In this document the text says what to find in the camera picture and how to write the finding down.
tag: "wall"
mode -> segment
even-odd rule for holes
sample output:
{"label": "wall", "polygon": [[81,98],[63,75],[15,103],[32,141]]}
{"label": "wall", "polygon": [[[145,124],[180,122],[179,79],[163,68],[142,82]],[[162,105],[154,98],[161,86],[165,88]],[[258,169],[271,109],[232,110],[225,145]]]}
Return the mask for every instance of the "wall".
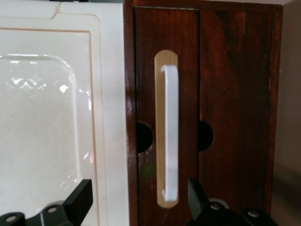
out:
{"label": "wall", "polygon": [[283,9],[272,216],[301,226],[301,0]]}

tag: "wooden panel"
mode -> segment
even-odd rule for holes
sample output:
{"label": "wooden panel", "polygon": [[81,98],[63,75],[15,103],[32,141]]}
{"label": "wooden panel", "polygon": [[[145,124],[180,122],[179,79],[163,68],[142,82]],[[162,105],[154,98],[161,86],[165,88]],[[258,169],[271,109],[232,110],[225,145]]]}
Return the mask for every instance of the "wooden panel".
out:
{"label": "wooden panel", "polygon": [[125,86],[127,114],[127,173],[130,226],[139,224],[136,153],[135,45],[132,1],[124,2]]}
{"label": "wooden panel", "polygon": [[206,0],[133,0],[135,7],[166,7],[187,9],[235,10],[246,12],[274,12],[281,13],[282,6],[274,4],[221,2]]}
{"label": "wooden panel", "polygon": [[[148,125],[153,144],[139,154],[140,225],[185,225],[191,219],[187,183],[197,176],[198,12],[136,9],[137,120]],[[157,204],[154,57],[163,50],[179,57],[179,203],[164,209]]]}
{"label": "wooden panel", "polygon": [[280,41],[281,41],[282,13],[273,15],[272,31],[272,52],[270,63],[270,101],[269,101],[269,156],[267,162],[266,184],[265,184],[265,210],[271,212],[272,185],[273,185],[273,166],[275,152],[275,134],[276,134],[276,115],[277,115],[277,97],[278,97],[278,76],[280,62]]}
{"label": "wooden panel", "polygon": [[272,24],[272,13],[201,11],[200,111],[215,141],[200,156],[199,177],[210,197],[236,211],[270,205]]}

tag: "drawer handle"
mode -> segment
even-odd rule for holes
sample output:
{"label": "drawer handle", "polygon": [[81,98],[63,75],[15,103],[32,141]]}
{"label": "drawer handle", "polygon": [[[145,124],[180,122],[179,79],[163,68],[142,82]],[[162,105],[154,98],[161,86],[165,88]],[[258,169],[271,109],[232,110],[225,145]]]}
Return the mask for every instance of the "drawer handle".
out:
{"label": "drawer handle", "polygon": [[165,74],[165,189],[166,202],[178,198],[178,128],[179,128],[179,74],[175,65],[164,65]]}
{"label": "drawer handle", "polygon": [[156,104],[157,203],[172,208],[179,203],[178,125],[179,74],[178,56],[168,49],[154,58]]}

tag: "bolt head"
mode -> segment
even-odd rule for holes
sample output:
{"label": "bolt head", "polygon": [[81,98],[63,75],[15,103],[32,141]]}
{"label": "bolt head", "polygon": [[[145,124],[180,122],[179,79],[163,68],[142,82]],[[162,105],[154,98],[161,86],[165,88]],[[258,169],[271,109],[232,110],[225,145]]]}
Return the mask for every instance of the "bolt head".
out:
{"label": "bolt head", "polygon": [[253,218],[259,217],[258,212],[255,211],[255,210],[249,210],[249,211],[248,211],[248,214],[249,214],[249,216],[251,216],[251,217],[253,217]]}
{"label": "bolt head", "polygon": [[220,204],[216,203],[216,202],[213,202],[211,204],[211,208],[214,209],[214,210],[219,210],[221,208]]}

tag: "white cabinet door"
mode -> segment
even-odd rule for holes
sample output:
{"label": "white cabinet door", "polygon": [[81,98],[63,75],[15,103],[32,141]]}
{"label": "white cabinet door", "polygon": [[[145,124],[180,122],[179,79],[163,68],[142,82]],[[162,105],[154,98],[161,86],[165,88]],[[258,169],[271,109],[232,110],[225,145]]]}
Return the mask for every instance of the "white cabinet door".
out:
{"label": "white cabinet door", "polygon": [[126,226],[121,3],[0,0],[0,215],[92,179],[83,226]]}

